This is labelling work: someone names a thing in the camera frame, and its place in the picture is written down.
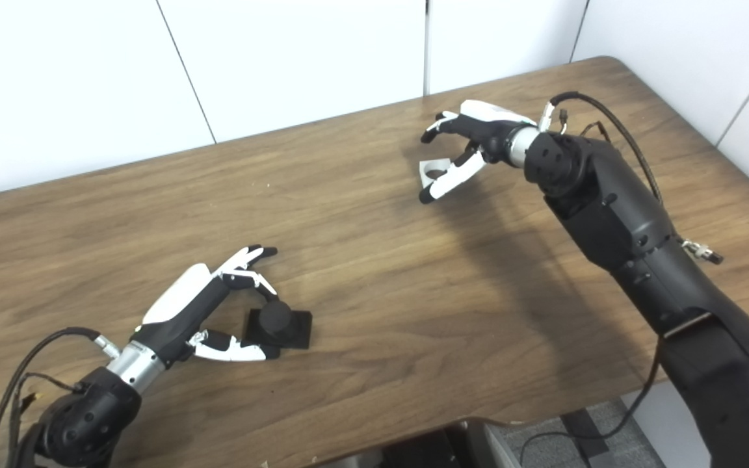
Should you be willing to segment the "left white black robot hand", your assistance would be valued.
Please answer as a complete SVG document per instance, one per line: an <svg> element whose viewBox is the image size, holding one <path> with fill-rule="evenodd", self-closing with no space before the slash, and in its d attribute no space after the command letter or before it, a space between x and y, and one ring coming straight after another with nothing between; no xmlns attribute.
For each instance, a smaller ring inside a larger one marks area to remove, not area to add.
<svg viewBox="0 0 749 468"><path fill-rule="evenodd" d="M275 346L202 328L232 291L253 290L267 300L278 299L270 282L252 269L277 252L277 248L254 244L240 249L216 270L204 263L191 266L149 308L131 341L151 350L166 369L191 356L223 362L278 359L281 352Z"/></svg>

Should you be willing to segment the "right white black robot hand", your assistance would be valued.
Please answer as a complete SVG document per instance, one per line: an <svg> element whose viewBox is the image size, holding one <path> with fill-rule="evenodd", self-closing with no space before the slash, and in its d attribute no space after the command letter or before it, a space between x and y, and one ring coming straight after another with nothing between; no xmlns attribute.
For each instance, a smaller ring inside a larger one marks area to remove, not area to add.
<svg viewBox="0 0 749 468"><path fill-rule="evenodd" d="M508 109L473 99L460 105L458 112L436 115L420 142L429 144L440 134L466 138L464 152L452 160L440 177L419 193L422 204L430 204L475 176L488 164L505 163L523 168L526 150L540 135L536 122Z"/></svg>

